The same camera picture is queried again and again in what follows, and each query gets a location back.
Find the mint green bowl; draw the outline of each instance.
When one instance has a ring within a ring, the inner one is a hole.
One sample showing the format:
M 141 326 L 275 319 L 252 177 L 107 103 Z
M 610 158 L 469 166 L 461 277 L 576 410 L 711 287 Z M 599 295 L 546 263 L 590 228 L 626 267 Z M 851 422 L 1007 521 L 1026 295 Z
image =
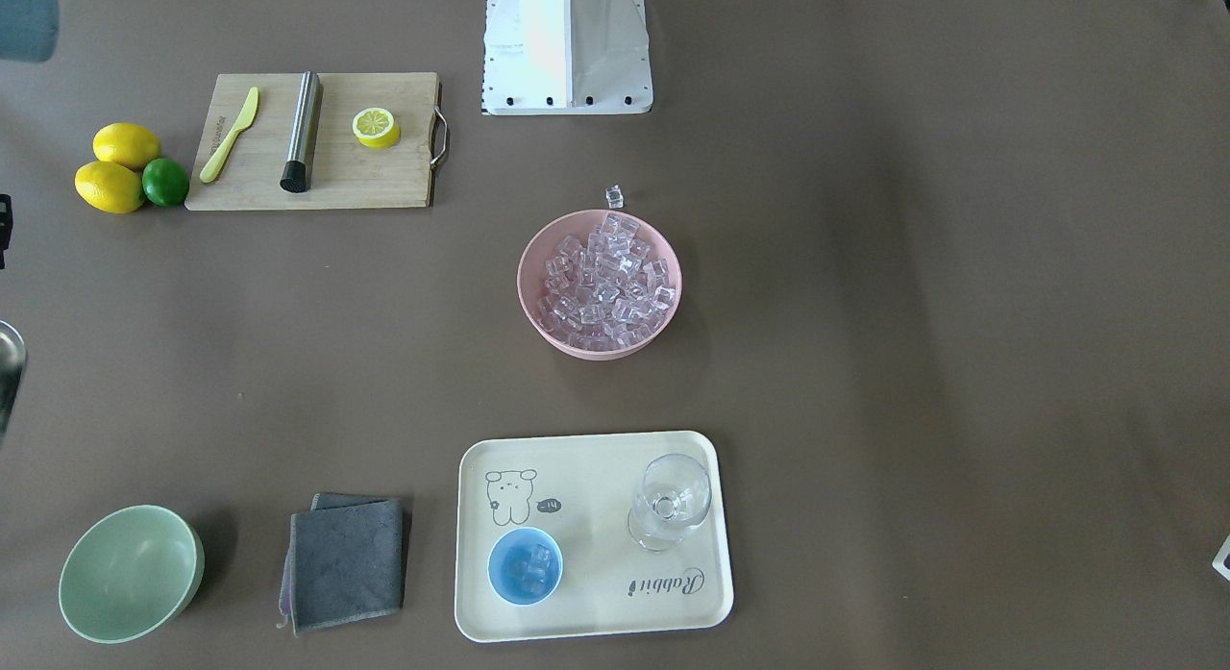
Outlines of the mint green bowl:
M 60 613 L 91 642 L 130 642 L 188 606 L 204 567 L 200 538 L 171 509 L 119 509 L 73 546 L 60 573 Z

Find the towel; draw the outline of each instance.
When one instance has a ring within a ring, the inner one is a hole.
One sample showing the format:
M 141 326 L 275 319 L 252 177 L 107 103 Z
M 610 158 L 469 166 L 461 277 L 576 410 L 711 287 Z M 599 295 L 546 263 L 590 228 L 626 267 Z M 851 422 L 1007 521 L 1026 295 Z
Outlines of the towel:
M 400 499 L 321 493 L 290 516 L 278 609 L 295 636 L 401 610 Z

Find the cutting board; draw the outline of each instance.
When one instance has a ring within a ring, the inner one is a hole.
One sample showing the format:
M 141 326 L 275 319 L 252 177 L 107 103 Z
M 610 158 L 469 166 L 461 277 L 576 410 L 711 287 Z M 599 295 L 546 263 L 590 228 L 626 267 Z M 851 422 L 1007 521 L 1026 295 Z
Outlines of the cutting board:
M 440 77 L 435 73 L 320 74 L 321 106 L 311 188 L 285 192 L 287 162 L 303 73 L 220 74 L 209 101 L 184 205 L 192 210 L 405 209 L 430 205 L 432 148 Z M 261 104 L 239 135 L 221 175 L 202 183 L 200 170 L 230 130 L 247 91 Z M 359 144 L 351 129 L 364 108 L 387 108 L 401 139 L 387 149 Z

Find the yellow knife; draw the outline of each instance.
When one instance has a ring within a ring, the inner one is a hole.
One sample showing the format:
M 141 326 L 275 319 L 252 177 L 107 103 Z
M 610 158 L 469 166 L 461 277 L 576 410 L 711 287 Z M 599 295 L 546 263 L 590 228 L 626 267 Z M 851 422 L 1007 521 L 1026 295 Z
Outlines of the yellow knife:
M 218 150 L 215 150 L 214 155 L 209 157 L 209 161 L 200 170 L 202 183 L 212 183 L 218 178 L 219 172 L 223 171 L 223 166 L 226 165 L 226 157 L 230 155 L 230 149 L 235 145 L 239 133 L 251 127 L 253 119 L 256 119 L 256 108 L 260 104 L 260 89 L 256 86 L 248 89 L 247 100 L 244 101 L 244 107 L 239 111 L 239 117 L 235 118 L 231 130 L 226 132 L 226 139 L 223 140 L 223 144 L 218 145 Z

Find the pink bowl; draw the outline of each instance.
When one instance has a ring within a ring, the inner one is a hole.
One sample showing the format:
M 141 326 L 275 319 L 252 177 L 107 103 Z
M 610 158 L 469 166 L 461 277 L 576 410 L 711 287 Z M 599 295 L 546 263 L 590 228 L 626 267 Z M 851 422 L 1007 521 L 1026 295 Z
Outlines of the pink bowl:
M 585 241 L 589 232 L 593 231 L 594 226 L 603 223 L 603 218 L 606 214 L 627 215 L 641 223 L 640 231 L 636 232 L 637 237 L 649 242 L 653 251 L 649 253 L 652 258 L 664 258 L 667 259 L 667 266 L 670 268 L 670 283 L 675 289 L 675 301 L 670 304 L 669 310 L 665 312 L 665 318 L 662 321 L 661 327 L 654 329 L 646 341 L 638 342 L 636 345 L 629 345 L 626 349 L 620 350 L 581 350 L 578 347 L 571 347 L 566 342 L 558 342 L 556 338 L 551 337 L 550 333 L 544 332 L 539 327 L 538 321 L 534 320 L 534 312 L 538 311 L 538 301 L 540 298 L 546 296 L 546 285 L 542 282 L 546 279 L 546 268 L 544 263 L 546 259 L 555 254 L 555 248 L 568 234 L 576 236 L 581 242 Z M 549 223 L 547 226 L 542 227 L 541 231 L 530 245 L 525 246 L 524 253 L 522 253 L 522 262 L 517 267 L 517 296 L 522 301 L 522 310 L 525 312 L 530 323 L 539 336 L 546 338 L 549 344 L 557 347 L 557 349 L 566 352 L 566 354 L 579 359 L 620 359 L 625 355 L 632 355 L 633 352 L 643 349 L 643 347 L 649 345 L 653 338 L 662 333 L 667 325 L 670 325 L 670 320 L 674 318 L 675 311 L 679 310 L 679 301 L 683 299 L 684 294 L 684 275 L 679 268 L 679 258 L 675 257 L 675 250 L 670 248 L 670 242 L 662 236 L 653 226 L 648 223 L 635 218 L 635 215 L 624 214 L 620 210 L 610 209 L 589 209 L 578 210 L 576 214 L 562 215 Z

